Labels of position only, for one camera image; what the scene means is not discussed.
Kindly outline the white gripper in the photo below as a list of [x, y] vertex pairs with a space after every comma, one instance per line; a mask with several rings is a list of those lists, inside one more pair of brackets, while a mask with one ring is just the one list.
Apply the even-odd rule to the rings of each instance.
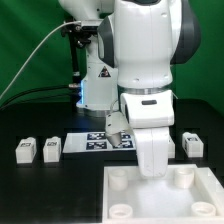
[[[105, 136], [112, 146], [122, 143], [122, 132], [132, 134], [126, 117], [121, 112], [107, 115]], [[144, 178], [163, 177], [168, 167], [169, 128], [134, 129], [134, 139], [140, 174]]]

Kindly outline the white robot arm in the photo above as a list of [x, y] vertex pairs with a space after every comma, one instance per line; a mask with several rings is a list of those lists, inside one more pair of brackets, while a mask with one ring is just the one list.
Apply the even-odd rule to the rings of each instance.
[[174, 124], [171, 66], [188, 61], [200, 45], [189, 0], [58, 1], [86, 48], [78, 111], [105, 116], [115, 147], [123, 131], [131, 132], [141, 175], [163, 176]]

